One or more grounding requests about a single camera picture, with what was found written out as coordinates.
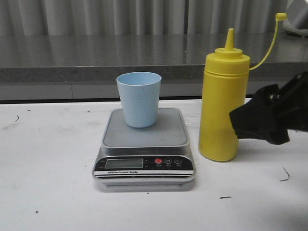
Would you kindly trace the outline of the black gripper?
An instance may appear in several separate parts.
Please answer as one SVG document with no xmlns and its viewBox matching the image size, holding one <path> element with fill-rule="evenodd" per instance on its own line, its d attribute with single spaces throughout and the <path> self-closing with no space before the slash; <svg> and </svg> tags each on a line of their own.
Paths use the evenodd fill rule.
<svg viewBox="0 0 308 231">
<path fill-rule="evenodd" d="M 229 116 L 238 139 L 289 142 L 287 129 L 308 130 L 308 73 L 295 75 L 280 89 L 277 84 L 260 88 Z"/>
</svg>

